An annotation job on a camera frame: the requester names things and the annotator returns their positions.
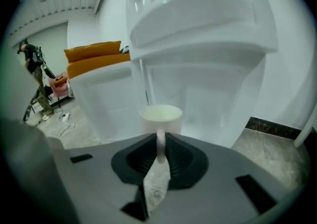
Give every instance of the white wall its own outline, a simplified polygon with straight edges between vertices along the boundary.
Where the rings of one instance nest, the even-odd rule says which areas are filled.
[[[55,75],[66,72],[68,61],[64,50],[67,49],[67,24],[52,27],[32,35],[28,38],[28,42],[35,46],[40,45],[42,47],[46,63]],[[19,55],[16,53],[18,45],[14,46],[13,49],[20,63],[24,65],[24,53],[20,53]],[[47,76],[43,82],[49,86]]]
[[[102,42],[95,15],[81,14],[71,17],[67,27],[68,49]]]
[[[279,50],[269,54],[253,116],[303,128],[317,98],[314,18],[302,0],[269,0],[276,21]],[[128,45],[125,0],[104,0],[98,21],[103,42]]]
[[[104,0],[97,18],[102,42],[121,41],[121,48],[129,45],[125,0]]]

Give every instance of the man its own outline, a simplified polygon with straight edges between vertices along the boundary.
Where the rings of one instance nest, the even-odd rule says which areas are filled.
[[[38,102],[42,106],[44,115],[42,119],[48,120],[54,114],[54,110],[50,106],[44,90],[41,63],[33,60],[33,52],[36,52],[36,47],[32,44],[29,44],[25,39],[19,45],[18,53],[20,52],[25,54],[25,68],[29,70],[29,72],[40,84],[40,87],[32,100]]]

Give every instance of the white cup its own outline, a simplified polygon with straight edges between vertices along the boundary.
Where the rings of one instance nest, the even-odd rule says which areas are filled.
[[[157,133],[158,130],[180,134],[183,111],[172,105],[149,105],[140,112],[142,132]]]

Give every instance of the camouflage pants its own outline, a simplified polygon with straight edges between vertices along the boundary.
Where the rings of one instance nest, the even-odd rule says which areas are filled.
[[[43,108],[43,114],[44,115],[50,115],[54,113],[54,110],[49,104],[48,98],[46,96],[44,85],[43,85],[43,75],[42,75],[42,69],[41,67],[36,67],[36,69],[32,72],[33,77],[37,80],[37,82],[40,84],[40,87],[38,89],[38,95],[37,93],[33,97],[32,101],[38,102],[42,108]]]

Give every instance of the marble floor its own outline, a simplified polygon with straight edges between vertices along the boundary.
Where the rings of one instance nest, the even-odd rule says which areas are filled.
[[[70,125],[58,119],[61,110],[63,113],[70,113]],[[28,124],[35,124],[38,117],[39,114],[30,117]],[[37,127],[47,136],[59,138],[66,149],[101,144],[75,100],[57,108],[53,117],[41,122]],[[295,148],[293,140],[244,129],[232,149],[266,169],[291,190],[308,179],[308,152],[304,146]]]

